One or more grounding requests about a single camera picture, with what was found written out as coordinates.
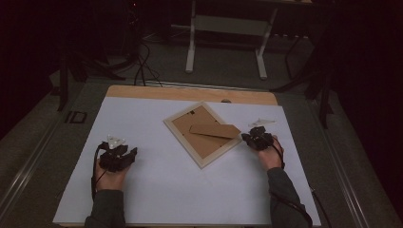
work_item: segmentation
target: sleeve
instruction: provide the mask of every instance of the sleeve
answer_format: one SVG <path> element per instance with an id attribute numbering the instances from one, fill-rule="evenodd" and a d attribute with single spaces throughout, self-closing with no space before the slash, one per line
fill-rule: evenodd
<path id="1" fill-rule="evenodd" d="M 85 227 L 125 227 L 124 193 L 119 190 L 97 192 L 91 216 L 86 218 Z"/>
<path id="2" fill-rule="evenodd" d="M 270 214 L 273 227 L 310 227 L 307 219 L 295 208 L 279 201 L 279 198 L 291 201 L 294 205 L 305 210 L 305 206 L 300 203 L 297 191 L 288 175 L 281 168 L 272 168 L 267 171 L 269 178 L 270 193 L 272 198 L 270 202 Z"/>

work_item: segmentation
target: cardboard piece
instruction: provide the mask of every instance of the cardboard piece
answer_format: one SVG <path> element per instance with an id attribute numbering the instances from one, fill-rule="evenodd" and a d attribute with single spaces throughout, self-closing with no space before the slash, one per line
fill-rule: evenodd
<path id="1" fill-rule="evenodd" d="M 234 139 L 240 133 L 232 124 L 193 124 L 189 131 L 193 134 L 223 137 L 227 139 Z"/>
<path id="2" fill-rule="evenodd" d="M 221 127 L 222 124 L 226 125 L 224 120 L 206 103 L 192 105 L 164 122 L 199 168 L 204 168 L 241 142 L 241 138 L 234 134 L 237 128 Z M 196 127 L 196 131 L 199 129 L 209 133 L 194 134 L 191 132 L 193 127 Z M 212 133 L 214 129 L 220 129 L 219 136 L 217 133 Z"/>

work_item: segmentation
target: white table leg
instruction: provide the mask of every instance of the white table leg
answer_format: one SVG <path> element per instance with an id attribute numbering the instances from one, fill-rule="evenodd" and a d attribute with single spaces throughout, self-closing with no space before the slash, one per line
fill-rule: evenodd
<path id="1" fill-rule="evenodd" d="M 266 31 L 263 34 L 261 46 L 259 49 L 256 50 L 256 60 L 258 63 L 259 76 L 262 80 L 267 79 L 266 67 L 263 61 L 263 52 L 266 49 L 267 40 L 269 39 L 270 31 L 272 30 L 273 22 L 275 21 L 277 11 L 278 11 L 277 9 L 273 10 L 270 22 L 267 23 Z"/>
<path id="2" fill-rule="evenodd" d="M 195 17 L 196 1 L 192 1 L 192 18 L 190 19 L 190 44 L 187 51 L 186 73 L 193 72 L 193 63 L 195 62 Z"/>

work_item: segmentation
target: cable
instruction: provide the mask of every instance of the cable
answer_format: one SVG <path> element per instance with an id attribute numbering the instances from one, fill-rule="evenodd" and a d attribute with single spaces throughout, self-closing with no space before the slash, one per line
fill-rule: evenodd
<path id="1" fill-rule="evenodd" d="M 275 148 L 276 152 L 277 152 L 278 155 L 279 155 L 279 158 L 281 159 L 281 168 L 284 169 L 284 167 L 285 167 L 284 158 L 283 158 L 283 157 L 284 157 L 284 156 L 283 156 L 283 154 L 284 154 L 284 149 L 282 148 L 281 144 L 279 143 L 279 141 L 278 141 L 276 138 L 274 138 L 273 136 L 272 136 L 272 138 L 273 138 L 273 140 L 275 140 L 275 141 L 278 143 L 279 147 L 281 148 L 281 152 L 279 152 L 279 150 L 275 147 L 275 145 L 272 144 L 272 147 Z"/>
<path id="2" fill-rule="evenodd" d="M 101 174 L 101 176 L 95 181 L 95 186 L 97 185 L 98 181 L 101 179 L 101 177 L 104 176 L 104 174 L 106 173 L 107 169 L 104 170 L 104 173 Z"/>
<path id="3" fill-rule="evenodd" d="M 163 84 L 161 84 L 160 80 L 158 79 L 160 77 L 160 73 L 157 70 L 152 69 L 148 63 L 144 62 L 144 66 L 148 69 L 150 74 L 153 76 L 153 78 L 160 84 L 161 87 L 163 87 Z"/>
<path id="4" fill-rule="evenodd" d="M 95 199 L 95 194 L 97 193 L 97 182 L 98 180 L 95 180 L 96 178 L 96 171 L 97 171 L 97 160 L 98 160 L 98 153 L 101 149 L 102 145 L 98 145 L 97 150 L 95 151 L 94 155 L 94 163 L 92 164 L 92 177 L 91 177 L 91 196 L 92 200 Z"/>
<path id="5" fill-rule="evenodd" d="M 277 194 L 275 194 L 275 193 L 273 193 L 273 192 L 270 192 L 270 196 L 271 196 L 272 198 L 278 200 L 279 202 L 284 203 L 285 205 L 287 205 L 287 206 L 289 206 L 289 207 L 291 207 L 291 208 L 297 210 L 298 212 L 300 212 L 301 215 L 302 215 L 302 216 L 305 218 L 305 220 L 308 222 L 309 227 L 312 227 L 312 226 L 313 226 L 313 222 L 312 222 L 311 217 L 310 217 L 310 216 L 308 215 L 308 213 L 306 213 L 306 211 L 305 211 L 304 209 L 302 209 L 299 205 L 296 205 L 295 203 L 293 203 L 293 202 L 291 202 L 291 201 L 289 201 L 289 200 L 287 200 L 287 199 L 281 198 L 281 197 L 279 197 Z"/>
<path id="6" fill-rule="evenodd" d="M 140 43 L 140 45 L 143 45 L 144 47 L 147 48 L 147 54 L 146 54 L 146 56 L 145 56 L 145 58 L 144 58 L 144 62 L 143 62 L 143 63 L 142 63 L 142 58 L 140 57 L 140 55 L 139 55 L 139 57 L 138 57 L 138 60 L 139 60 L 139 63 L 140 63 L 140 67 L 139 67 L 139 69 L 137 70 L 136 75 L 134 76 L 134 85 L 136 85 L 137 77 L 139 76 L 139 73 L 141 72 L 141 73 L 142 73 L 142 76 L 143 76 L 143 77 L 142 77 L 142 78 L 143 78 L 143 84 L 144 84 L 144 86 L 145 86 L 143 66 L 144 66 L 144 63 L 147 61 L 147 59 L 148 59 L 148 57 L 149 57 L 149 55 L 150 55 L 150 48 L 149 48 L 147 45 L 145 45 L 144 43 Z"/>
<path id="7" fill-rule="evenodd" d="M 308 183 L 308 185 L 309 185 L 309 188 L 311 188 L 312 195 L 314 196 L 315 200 L 317 200 L 317 204 L 319 204 L 320 210 L 322 210 L 322 212 L 323 212 L 323 216 L 325 217 L 325 219 L 329 225 L 329 228 L 332 228 L 332 223 L 330 222 L 329 217 L 328 217 L 322 203 L 320 202 L 319 197 L 317 196 L 315 188 L 311 187 L 310 183 Z"/>

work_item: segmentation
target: dark background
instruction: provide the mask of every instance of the dark background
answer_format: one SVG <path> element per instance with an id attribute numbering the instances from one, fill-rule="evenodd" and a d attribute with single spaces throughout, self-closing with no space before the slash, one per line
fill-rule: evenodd
<path id="1" fill-rule="evenodd" d="M 338 60 L 332 89 L 403 219 L 403 2 L 344 1 L 342 5 L 347 10 L 337 22 L 333 42 L 347 39 L 348 51 Z M 188 1 L 172 1 L 170 8 L 167 1 L 147 1 L 144 22 L 169 32 L 166 25 L 171 21 L 166 18 L 188 23 L 189 7 Z M 59 68 L 63 37 L 95 41 L 92 53 L 100 51 L 100 38 L 91 36 L 97 30 L 90 24 L 90 11 L 87 1 L 0 2 L 0 139 L 51 91 L 48 76 Z"/>

